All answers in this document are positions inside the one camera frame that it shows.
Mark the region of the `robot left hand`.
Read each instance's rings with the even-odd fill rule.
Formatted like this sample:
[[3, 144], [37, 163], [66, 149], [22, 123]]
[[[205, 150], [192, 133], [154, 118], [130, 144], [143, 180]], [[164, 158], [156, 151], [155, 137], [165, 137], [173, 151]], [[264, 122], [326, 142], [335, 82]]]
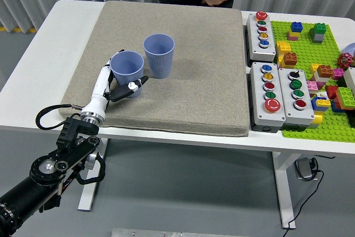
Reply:
[[109, 101], [139, 96], [148, 80], [143, 71], [144, 58], [138, 52], [120, 51], [114, 54], [101, 69], [91, 101], [83, 108], [81, 116], [104, 118]]

